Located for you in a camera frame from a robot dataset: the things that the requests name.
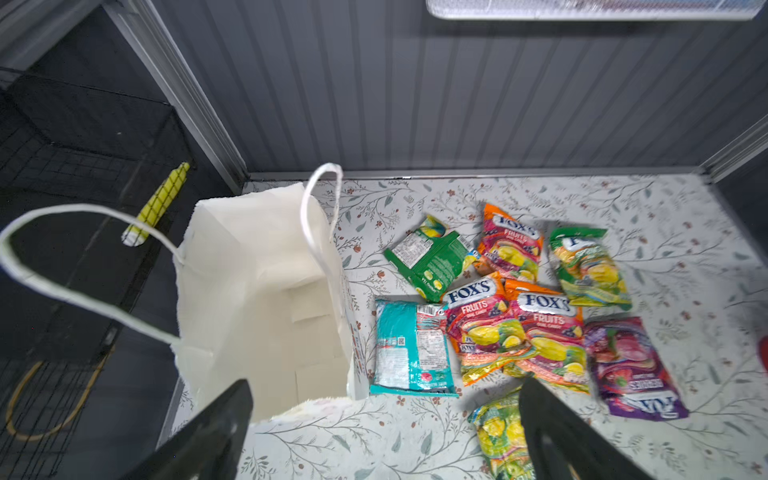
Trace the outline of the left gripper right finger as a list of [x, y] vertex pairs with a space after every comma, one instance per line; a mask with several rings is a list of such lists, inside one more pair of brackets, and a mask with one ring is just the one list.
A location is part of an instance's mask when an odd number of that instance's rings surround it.
[[523, 381], [521, 422], [538, 479], [647, 479], [538, 380]]

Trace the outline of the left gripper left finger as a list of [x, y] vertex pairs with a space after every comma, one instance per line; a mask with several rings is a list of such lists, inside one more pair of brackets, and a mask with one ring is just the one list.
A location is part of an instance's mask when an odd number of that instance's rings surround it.
[[235, 381], [125, 479], [233, 479], [237, 475], [253, 399]]

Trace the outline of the green Fox's packet front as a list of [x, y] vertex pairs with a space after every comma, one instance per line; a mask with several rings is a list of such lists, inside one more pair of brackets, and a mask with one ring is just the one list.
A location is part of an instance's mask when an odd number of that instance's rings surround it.
[[535, 479], [519, 407], [521, 387], [476, 408], [469, 422], [494, 479]]

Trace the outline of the green fox's packet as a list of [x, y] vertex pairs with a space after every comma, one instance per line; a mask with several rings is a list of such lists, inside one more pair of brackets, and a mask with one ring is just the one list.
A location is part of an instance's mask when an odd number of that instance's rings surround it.
[[556, 275], [571, 305], [632, 308], [626, 282], [602, 240], [606, 229], [567, 226], [549, 239]]
[[476, 408], [469, 422], [494, 479], [535, 479], [519, 407], [521, 387]]

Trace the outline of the purple Fox's berries packet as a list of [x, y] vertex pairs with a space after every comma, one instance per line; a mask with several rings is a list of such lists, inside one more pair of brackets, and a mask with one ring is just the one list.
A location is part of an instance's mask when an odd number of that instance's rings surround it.
[[611, 415], [657, 422], [689, 416], [639, 317], [588, 322], [584, 347], [597, 396]]

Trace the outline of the white paper gift bag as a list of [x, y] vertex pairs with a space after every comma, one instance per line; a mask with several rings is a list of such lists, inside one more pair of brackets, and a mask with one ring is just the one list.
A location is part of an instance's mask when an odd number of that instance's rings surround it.
[[303, 183], [196, 204], [182, 243], [169, 248], [178, 291], [176, 333], [25, 266], [11, 238], [45, 209], [2, 230], [1, 265], [44, 296], [167, 344], [197, 408], [238, 380], [249, 384], [252, 422], [309, 401], [362, 400], [369, 381], [354, 344], [355, 313], [334, 241], [339, 216], [326, 213], [313, 196], [326, 174], [341, 179], [343, 171], [326, 163]]

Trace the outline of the dark green snack packet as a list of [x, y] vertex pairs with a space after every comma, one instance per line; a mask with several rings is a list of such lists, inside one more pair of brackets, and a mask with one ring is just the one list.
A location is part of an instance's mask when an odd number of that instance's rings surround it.
[[432, 215], [384, 251], [400, 275], [429, 303], [441, 303], [449, 287], [477, 259], [458, 231]]

